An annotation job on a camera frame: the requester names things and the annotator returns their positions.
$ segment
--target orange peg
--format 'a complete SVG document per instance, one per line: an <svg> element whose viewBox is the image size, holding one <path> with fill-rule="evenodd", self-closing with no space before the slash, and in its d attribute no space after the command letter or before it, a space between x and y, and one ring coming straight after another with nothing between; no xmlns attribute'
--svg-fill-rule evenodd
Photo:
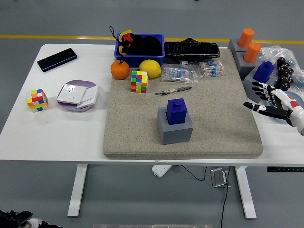
<svg viewBox="0 0 304 228"><path fill-rule="evenodd" d="M258 57L262 46L258 43L251 43L245 53L244 61L248 63L254 63Z"/></svg>
<svg viewBox="0 0 304 228"><path fill-rule="evenodd" d="M241 48L249 47L249 44L251 43L254 34L255 31L253 29L245 28L242 32L241 38L239 39L238 45Z"/></svg>

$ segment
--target gray felt mat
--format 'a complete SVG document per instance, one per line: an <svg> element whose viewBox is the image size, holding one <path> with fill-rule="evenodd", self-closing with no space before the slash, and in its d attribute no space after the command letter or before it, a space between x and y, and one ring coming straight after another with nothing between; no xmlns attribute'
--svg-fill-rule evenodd
<svg viewBox="0 0 304 228"><path fill-rule="evenodd" d="M220 50L221 77L201 78L197 84L148 79L146 94L132 93L130 76L112 79L104 133L104 155L109 159L175 160L255 158L262 154L260 135L243 103L247 97L231 51ZM193 86L165 96L155 92ZM157 108L169 99L184 98L193 123L189 142L162 145Z"/></svg>

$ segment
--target clear plastic bag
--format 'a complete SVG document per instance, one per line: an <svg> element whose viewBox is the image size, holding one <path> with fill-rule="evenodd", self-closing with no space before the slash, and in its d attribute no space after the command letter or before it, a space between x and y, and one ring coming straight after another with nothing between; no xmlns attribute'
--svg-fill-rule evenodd
<svg viewBox="0 0 304 228"><path fill-rule="evenodd" d="M262 62L270 61L275 65L275 69L272 75L278 76L277 63L276 61L280 58L285 58L285 62L290 65L290 68L294 70L291 78L294 83L291 84L289 91L299 94L302 98L304 97L304 71L300 69L294 53L286 48L281 48L279 45L274 45L271 47L263 47L259 53L259 58Z"/></svg>
<svg viewBox="0 0 304 228"><path fill-rule="evenodd" d="M218 77L223 75L223 65L218 60L205 60L199 63L202 77Z"/></svg>
<svg viewBox="0 0 304 228"><path fill-rule="evenodd" d="M162 65L161 81L197 83L198 75L191 64L166 64Z"/></svg>

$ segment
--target white table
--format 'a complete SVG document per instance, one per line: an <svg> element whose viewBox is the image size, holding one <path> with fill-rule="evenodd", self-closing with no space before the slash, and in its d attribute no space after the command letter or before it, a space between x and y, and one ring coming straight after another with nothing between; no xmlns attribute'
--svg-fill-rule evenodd
<svg viewBox="0 0 304 228"><path fill-rule="evenodd" d="M67 48L78 58L43 73L37 61ZM253 113L264 147L255 159L197 160L110 160L103 154L103 137L111 85L110 65L114 45L44 45L28 74L0 135L0 161L69 162L77 172L68 216L77 217L88 164L171 164L235 166L245 216L255 219L245 168L247 166L304 166L304 137L277 120ZM61 87L71 80L86 80L99 86L96 104L86 112L65 111L56 98ZM26 92L42 88L49 109L32 113Z"/></svg>

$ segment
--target gray floor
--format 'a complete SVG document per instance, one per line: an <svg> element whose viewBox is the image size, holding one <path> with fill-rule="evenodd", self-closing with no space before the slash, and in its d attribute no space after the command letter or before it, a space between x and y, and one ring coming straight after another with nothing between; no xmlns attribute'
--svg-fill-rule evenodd
<svg viewBox="0 0 304 228"><path fill-rule="evenodd" d="M165 37L239 37L243 28L257 40L303 40L303 3L226 0L2 0L0 34L110 36L131 28ZM113 44L111 40L0 38L0 130L40 47L46 43ZM304 68L304 46L283 45ZM0 210L29 210L64 228L93 224L212 224L220 226L225 190L193 179L175 166L162 178L152 166L90 165L78 218L67 218L76 166L49 163L1 163ZM203 167L188 167L203 176ZM267 173L248 167L257 219L246 220L234 169L223 227L302 227L302 173Z"/></svg>

